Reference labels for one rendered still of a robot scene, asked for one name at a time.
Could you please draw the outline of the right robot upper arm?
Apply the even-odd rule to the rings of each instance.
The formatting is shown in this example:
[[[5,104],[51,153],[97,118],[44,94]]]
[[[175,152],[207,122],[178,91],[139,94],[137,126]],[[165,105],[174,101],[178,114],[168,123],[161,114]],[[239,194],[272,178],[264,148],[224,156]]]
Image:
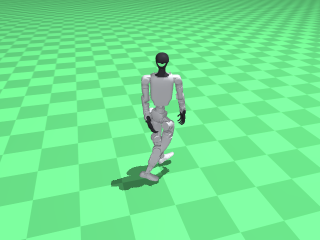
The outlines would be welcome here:
[[[176,88],[176,99],[177,100],[183,100],[183,82],[182,78],[178,74],[173,74],[173,80],[175,83],[175,88]]]

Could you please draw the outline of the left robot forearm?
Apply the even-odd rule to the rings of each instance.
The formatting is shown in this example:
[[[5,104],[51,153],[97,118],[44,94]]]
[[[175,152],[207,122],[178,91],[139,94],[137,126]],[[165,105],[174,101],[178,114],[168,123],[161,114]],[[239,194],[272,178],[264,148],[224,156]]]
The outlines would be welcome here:
[[[142,102],[142,107],[143,107],[144,120],[147,121],[147,116],[150,116],[150,109],[149,109],[150,104],[148,102],[144,102],[143,96],[141,96],[141,102]],[[151,116],[150,116],[150,118],[151,118]]]

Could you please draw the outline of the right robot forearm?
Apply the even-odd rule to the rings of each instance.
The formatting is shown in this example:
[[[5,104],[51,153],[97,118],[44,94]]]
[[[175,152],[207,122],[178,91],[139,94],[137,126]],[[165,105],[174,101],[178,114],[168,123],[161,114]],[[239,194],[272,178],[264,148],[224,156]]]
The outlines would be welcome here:
[[[184,96],[184,93],[183,94],[183,99],[182,100],[178,100],[178,103],[179,103],[179,111],[181,113],[183,113],[183,111],[185,110],[186,111],[186,105],[185,105],[185,96]]]

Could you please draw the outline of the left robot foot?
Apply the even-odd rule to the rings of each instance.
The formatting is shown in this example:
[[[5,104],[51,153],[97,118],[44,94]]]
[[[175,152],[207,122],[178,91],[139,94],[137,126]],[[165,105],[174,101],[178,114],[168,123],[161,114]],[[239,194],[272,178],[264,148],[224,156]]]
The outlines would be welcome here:
[[[170,153],[167,153],[167,154],[164,154],[163,158],[160,158],[158,163],[159,164],[162,164],[164,161],[166,161],[167,159],[169,159],[170,157],[172,157],[174,155],[174,152],[170,152]]]

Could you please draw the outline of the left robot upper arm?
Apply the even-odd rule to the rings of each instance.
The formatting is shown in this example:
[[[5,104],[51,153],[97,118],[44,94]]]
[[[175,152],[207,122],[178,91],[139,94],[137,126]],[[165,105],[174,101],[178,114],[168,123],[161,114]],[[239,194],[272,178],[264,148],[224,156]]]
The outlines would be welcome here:
[[[141,91],[142,91],[142,96],[144,99],[144,102],[150,101],[150,95],[149,95],[149,83],[151,80],[151,75],[143,75],[141,78]]]

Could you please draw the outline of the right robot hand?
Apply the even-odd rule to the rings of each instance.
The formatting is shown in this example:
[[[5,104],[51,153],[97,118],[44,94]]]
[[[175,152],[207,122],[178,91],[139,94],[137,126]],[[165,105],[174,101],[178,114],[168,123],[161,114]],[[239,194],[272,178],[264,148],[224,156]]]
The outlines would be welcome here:
[[[186,114],[186,110],[183,110],[183,112],[182,113],[180,112],[180,114],[178,115],[178,117],[180,116],[180,119],[178,120],[180,122],[178,123],[180,123],[181,125],[185,123],[185,119],[186,119],[185,114]]]

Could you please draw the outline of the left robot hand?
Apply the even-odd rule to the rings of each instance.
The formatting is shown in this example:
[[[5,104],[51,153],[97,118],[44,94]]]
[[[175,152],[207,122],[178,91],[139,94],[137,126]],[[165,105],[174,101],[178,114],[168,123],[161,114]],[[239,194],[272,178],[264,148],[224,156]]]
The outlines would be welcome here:
[[[151,124],[151,118],[150,118],[150,116],[147,116],[146,119],[147,119],[147,120],[146,120],[145,122],[147,123],[149,129],[150,129],[153,133],[158,133],[159,131],[155,131],[154,128],[153,128],[153,125]]]

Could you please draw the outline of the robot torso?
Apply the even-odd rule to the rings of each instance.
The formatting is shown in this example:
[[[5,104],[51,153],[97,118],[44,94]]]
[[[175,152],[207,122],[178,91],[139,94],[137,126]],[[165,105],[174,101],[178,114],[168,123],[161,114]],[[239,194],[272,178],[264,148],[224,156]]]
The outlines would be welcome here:
[[[155,122],[162,124],[163,118],[168,114],[165,110],[165,106],[168,106],[172,99],[174,78],[171,72],[166,72],[169,74],[167,77],[157,77],[155,76],[157,73],[158,72],[153,72],[150,74],[150,97],[153,104],[156,106],[152,109],[150,117]]]

